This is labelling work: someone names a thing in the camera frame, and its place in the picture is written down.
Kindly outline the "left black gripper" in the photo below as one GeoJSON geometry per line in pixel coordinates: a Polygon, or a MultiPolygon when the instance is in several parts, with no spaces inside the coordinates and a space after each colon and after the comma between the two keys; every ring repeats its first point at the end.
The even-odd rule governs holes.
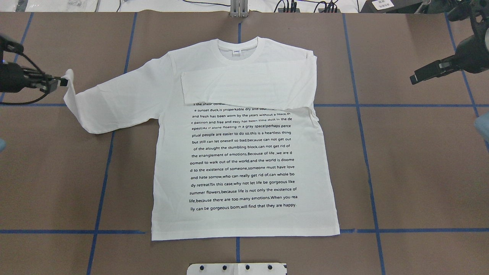
{"type": "Polygon", "coordinates": [[[59,86],[68,86],[68,80],[49,74],[42,76],[38,70],[20,66],[16,63],[0,65],[0,91],[16,93],[25,87],[35,88],[37,85],[44,94],[54,92],[59,86]]]}

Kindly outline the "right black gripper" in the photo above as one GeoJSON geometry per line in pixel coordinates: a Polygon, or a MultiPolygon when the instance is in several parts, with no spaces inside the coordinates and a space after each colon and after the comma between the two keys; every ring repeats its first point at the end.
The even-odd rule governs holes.
{"type": "MultiPolygon", "coordinates": [[[[409,77],[412,85],[434,77],[443,77],[451,73],[450,70],[440,68],[441,60],[423,66],[414,71],[409,77]]],[[[488,50],[484,42],[481,42],[475,35],[461,41],[456,49],[456,53],[450,57],[449,68],[453,70],[464,70],[467,73],[477,74],[489,69],[488,50]]]]}

